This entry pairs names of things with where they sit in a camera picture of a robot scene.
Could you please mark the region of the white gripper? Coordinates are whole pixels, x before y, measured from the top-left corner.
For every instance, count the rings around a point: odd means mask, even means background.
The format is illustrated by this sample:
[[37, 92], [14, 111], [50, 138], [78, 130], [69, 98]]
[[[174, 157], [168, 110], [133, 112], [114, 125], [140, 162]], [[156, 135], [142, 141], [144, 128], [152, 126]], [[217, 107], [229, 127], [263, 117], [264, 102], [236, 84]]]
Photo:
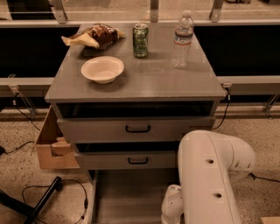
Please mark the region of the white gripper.
[[183, 200], [181, 187], [179, 185], [169, 185], [161, 206], [162, 224], [180, 224], [183, 214]]

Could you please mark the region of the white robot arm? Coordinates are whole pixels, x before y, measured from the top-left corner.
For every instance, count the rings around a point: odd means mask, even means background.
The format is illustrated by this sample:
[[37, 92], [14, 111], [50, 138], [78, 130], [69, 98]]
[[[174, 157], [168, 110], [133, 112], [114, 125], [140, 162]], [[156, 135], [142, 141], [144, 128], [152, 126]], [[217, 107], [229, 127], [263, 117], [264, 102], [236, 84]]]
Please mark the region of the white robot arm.
[[256, 156], [239, 137], [207, 130], [186, 134], [178, 147], [179, 183], [161, 206], [162, 224], [242, 224], [232, 179], [250, 173]]

